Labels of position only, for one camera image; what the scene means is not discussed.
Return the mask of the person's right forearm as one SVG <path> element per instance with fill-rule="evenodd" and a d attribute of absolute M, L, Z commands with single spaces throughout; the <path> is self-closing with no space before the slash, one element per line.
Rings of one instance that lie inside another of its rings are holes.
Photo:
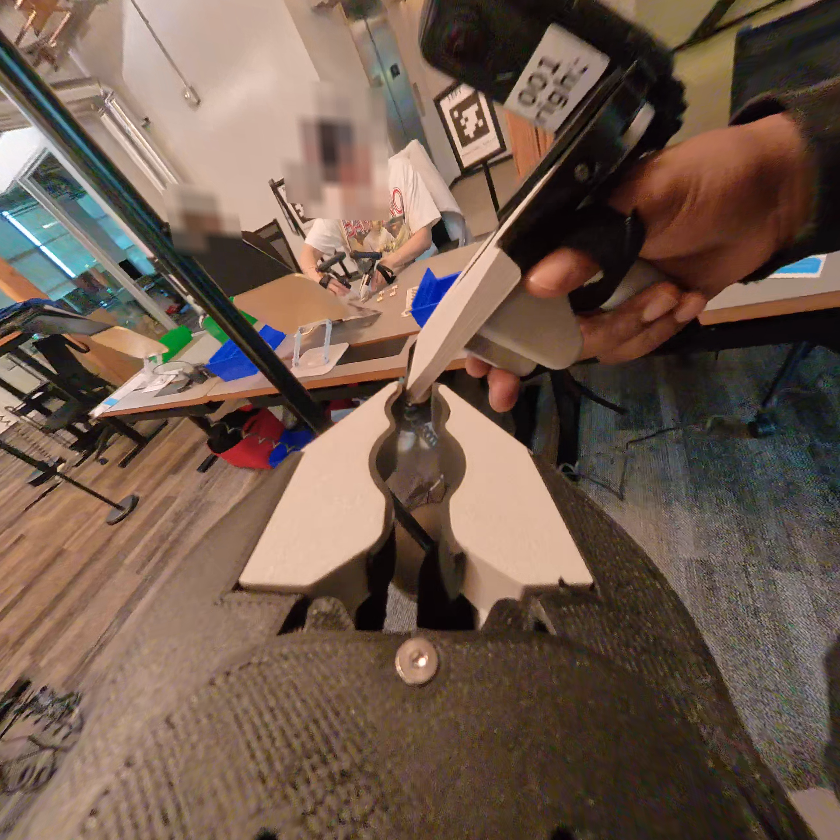
<path fill-rule="evenodd" d="M 839 2 L 815 2 L 736 37 L 730 125 L 786 112 L 815 166 L 814 204 L 805 231 L 743 284 L 800 259 L 839 249 Z"/>

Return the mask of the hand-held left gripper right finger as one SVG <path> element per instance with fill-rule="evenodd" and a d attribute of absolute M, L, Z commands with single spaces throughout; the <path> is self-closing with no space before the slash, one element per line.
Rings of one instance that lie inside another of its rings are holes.
<path fill-rule="evenodd" d="M 434 412 L 455 459 L 445 546 L 478 627 L 499 602 L 589 592 L 593 575 L 529 450 L 446 385 Z"/>

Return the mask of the thin black floor stand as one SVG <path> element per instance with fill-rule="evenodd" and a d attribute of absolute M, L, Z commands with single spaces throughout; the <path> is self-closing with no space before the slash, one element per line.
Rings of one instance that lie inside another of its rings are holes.
<path fill-rule="evenodd" d="M 62 484 L 68 485 L 69 487 L 73 487 L 107 505 L 111 509 L 110 513 L 106 517 L 106 523 L 109 526 L 114 526 L 124 521 L 137 508 L 140 502 L 140 497 L 135 494 L 129 494 L 120 501 L 110 499 L 89 486 L 79 482 L 77 479 L 72 478 L 65 472 L 60 471 L 56 465 L 50 464 L 43 459 L 28 455 L 21 449 L 5 442 L 4 440 L 1 440 L 1 450 L 24 463 L 32 470 L 46 476 L 48 479 L 54 479 Z"/>

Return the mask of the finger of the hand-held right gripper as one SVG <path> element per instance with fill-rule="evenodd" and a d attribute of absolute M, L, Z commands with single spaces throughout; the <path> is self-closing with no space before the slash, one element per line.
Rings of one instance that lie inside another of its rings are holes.
<path fill-rule="evenodd" d="M 406 402 L 424 403 L 436 379 L 484 327 L 522 278 L 496 234 L 474 254 L 416 337 Z"/>

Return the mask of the black round-base stand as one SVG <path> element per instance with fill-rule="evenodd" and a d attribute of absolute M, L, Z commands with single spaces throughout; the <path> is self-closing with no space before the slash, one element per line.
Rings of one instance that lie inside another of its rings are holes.
<path fill-rule="evenodd" d="M 325 433 L 332 422 L 305 386 L 247 323 L 205 269 L 192 256 L 174 247 L 161 217 L 5 35 L 1 35 L 1 78 L 3 94 L 45 135 L 56 154 L 72 165 L 78 177 L 105 200 L 141 244 L 189 290 L 277 389 L 292 412 L 313 433 Z"/>

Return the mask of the black white marker poster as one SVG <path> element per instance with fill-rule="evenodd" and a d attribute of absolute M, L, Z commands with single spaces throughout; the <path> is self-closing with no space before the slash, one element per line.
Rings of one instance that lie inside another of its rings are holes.
<path fill-rule="evenodd" d="M 434 98 L 458 173 L 470 174 L 510 155 L 494 103 L 462 82 L 452 82 Z"/>

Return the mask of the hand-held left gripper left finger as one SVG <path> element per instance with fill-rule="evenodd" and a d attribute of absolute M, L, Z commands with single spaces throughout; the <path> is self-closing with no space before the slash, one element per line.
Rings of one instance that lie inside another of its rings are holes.
<path fill-rule="evenodd" d="M 238 577 L 243 590 L 332 597 L 357 627 L 383 627 L 394 504 L 377 459 L 393 468 L 392 409 L 401 390 L 383 386 L 302 450 Z"/>

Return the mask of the white blue card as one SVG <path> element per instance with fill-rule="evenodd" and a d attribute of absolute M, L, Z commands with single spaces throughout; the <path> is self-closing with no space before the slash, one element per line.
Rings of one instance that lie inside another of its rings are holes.
<path fill-rule="evenodd" d="M 778 268 L 768 279 L 818 279 L 823 273 L 827 255 L 813 255 Z"/>

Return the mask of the brown cardboard sheet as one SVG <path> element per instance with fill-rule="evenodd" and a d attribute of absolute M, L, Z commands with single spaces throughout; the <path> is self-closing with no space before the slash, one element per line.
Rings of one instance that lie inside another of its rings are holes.
<path fill-rule="evenodd" d="M 300 326 L 329 319 L 372 319 L 382 314 L 358 303 L 352 295 L 336 296 L 314 280 L 292 274 L 232 298 L 236 308 L 257 322 L 288 333 Z"/>

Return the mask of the person's right hand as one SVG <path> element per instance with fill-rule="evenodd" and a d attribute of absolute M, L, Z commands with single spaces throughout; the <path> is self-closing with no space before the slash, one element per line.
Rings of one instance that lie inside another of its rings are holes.
<path fill-rule="evenodd" d="M 648 156 L 609 204 L 637 211 L 641 256 L 667 279 L 581 316 L 582 359 L 632 361 L 677 335 L 711 299 L 791 247 L 809 221 L 814 183 L 806 140 L 786 112 Z"/>

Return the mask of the long work table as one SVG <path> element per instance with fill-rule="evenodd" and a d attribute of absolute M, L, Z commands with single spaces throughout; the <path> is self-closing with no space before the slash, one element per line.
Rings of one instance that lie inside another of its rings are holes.
<path fill-rule="evenodd" d="M 341 342 L 349 345 L 340 361 L 330 372 L 302 376 L 300 383 L 312 394 L 326 398 L 326 391 L 349 386 L 366 386 L 373 382 L 389 382 L 406 372 L 408 353 L 420 328 L 406 311 L 407 292 L 419 285 L 426 266 L 437 276 L 461 270 L 475 254 L 478 244 L 457 248 L 437 255 L 420 264 L 407 268 L 396 283 L 396 291 L 387 291 L 382 300 L 370 300 L 370 307 L 380 313 L 371 323 L 356 328 Z M 183 392 L 171 395 L 154 395 L 136 390 L 137 377 L 126 383 L 129 392 L 114 393 L 92 411 L 96 418 L 137 417 L 152 413 L 162 416 L 184 416 L 193 406 L 223 403 L 238 399 L 265 398 L 268 405 L 276 405 L 278 390 L 267 378 L 257 373 L 249 377 L 225 382 L 212 377 L 200 384 L 189 386 Z"/>

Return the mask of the blue plastic bin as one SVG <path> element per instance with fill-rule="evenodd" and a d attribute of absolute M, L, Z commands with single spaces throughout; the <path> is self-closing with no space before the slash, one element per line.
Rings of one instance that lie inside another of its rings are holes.
<path fill-rule="evenodd" d="M 264 324 L 257 330 L 258 335 L 269 347 L 276 351 L 286 338 L 286 334 Z M 234 382 L 258 373 L 257 366 L 231 339 L 205 363 L 206 371 L 223 382 Z"/>
<path fill-rule="evenodd" d="M 430 268 L 425 270 L 418 287 L 414 290 L 408 308 L 411 317 L 420 329 L 427 324 L 441 300 L 459 278 L 459 274 L 460 272 L 456 271 L 438 276 Z"/>

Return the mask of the black chair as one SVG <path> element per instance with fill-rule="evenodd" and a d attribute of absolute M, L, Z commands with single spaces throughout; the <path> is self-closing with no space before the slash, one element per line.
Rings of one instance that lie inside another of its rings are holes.
<path fill-rule="evenodd" d="M 269 257 L 279 261 L 288 273 L 297 274 L 300 266 L 286 234 L 276 218 L 257 230 L 243 230 L 243 240 Z"/>

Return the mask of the red blue bag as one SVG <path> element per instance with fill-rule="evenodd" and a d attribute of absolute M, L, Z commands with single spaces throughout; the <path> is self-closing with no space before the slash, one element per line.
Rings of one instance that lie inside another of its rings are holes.
<path fill-rule="evenodd" d="M 246 404 L 218 419 L 207 436 L 209 451 L 241 469 L 275 469 L 315 435 L 306 425 L 287 427 L 270 409 Z"/>

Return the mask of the green plastic bin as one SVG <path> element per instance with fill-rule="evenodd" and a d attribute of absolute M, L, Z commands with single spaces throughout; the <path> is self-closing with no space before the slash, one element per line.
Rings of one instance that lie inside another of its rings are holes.
<path fill-rule="evenodd" d="M 201 330 L 212 336 L 216 341 L 224 344 L 228 341 L 228 336 L 225 331 L 217 324 L 211 317 L 205 317 L 202 322 Z M 191 330 L 182 325 L 179 326 L 159 338 L 159 341 L 166 347 L 166 351 L 162 354 L 162 362 L 168 362 L 182 352 L 187 345 L 193 341 L 195 334 Z"/>

